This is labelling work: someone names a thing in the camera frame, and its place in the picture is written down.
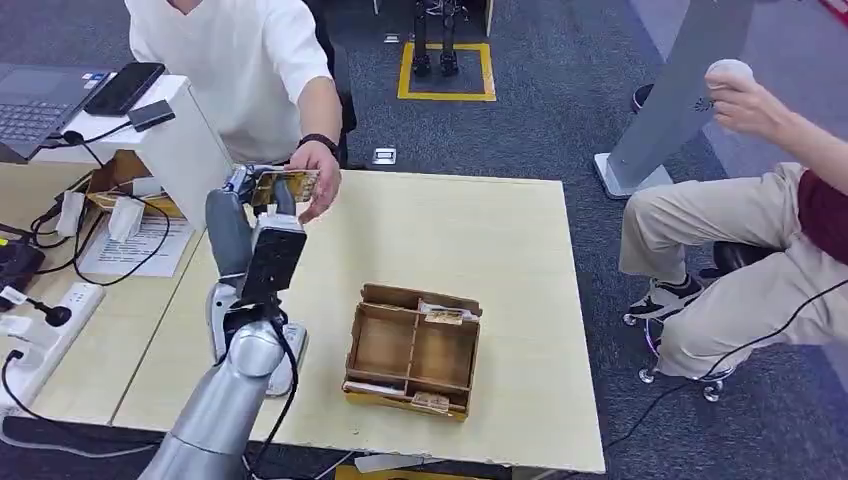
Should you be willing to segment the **person's hand with watch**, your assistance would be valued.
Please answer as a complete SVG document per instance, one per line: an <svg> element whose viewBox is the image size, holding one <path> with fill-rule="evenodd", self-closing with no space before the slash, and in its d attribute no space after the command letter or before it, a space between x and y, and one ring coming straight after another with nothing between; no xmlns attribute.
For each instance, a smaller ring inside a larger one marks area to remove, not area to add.
<svg viewBox="0 0 848 480"><path fill-rule="evenodd" d="M299 216L302 224L309 223L330 208L339 191L341 172L338 161L326 145L317 141L306 142L294 152L284 168L318 172L309 206Z"/></svg>

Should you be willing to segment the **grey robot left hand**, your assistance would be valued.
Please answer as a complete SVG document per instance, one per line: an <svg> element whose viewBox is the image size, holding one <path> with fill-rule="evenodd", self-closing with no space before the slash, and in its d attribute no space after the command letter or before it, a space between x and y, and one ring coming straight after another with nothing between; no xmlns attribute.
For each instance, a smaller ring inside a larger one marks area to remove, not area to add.
<svg viewBox="0 0 848 480"><path fill-rule="evenodd" d="M238 168L208 193L207 234L221 283L253 295L289 287L307 239L299 189L294 172L259 165Z"/></svg>

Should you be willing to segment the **seated person's hand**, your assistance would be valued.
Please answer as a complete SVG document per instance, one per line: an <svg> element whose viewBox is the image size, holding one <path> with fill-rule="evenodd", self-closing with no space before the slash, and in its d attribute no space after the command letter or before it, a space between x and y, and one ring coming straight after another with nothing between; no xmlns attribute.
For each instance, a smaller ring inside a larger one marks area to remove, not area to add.
<svg viewBox="0 0 848 480"><path fill-rule="evenodd" d="M792 124L795 114L751 77L711 71L705 81L715 120L729 130L775 140Z"/></svg>

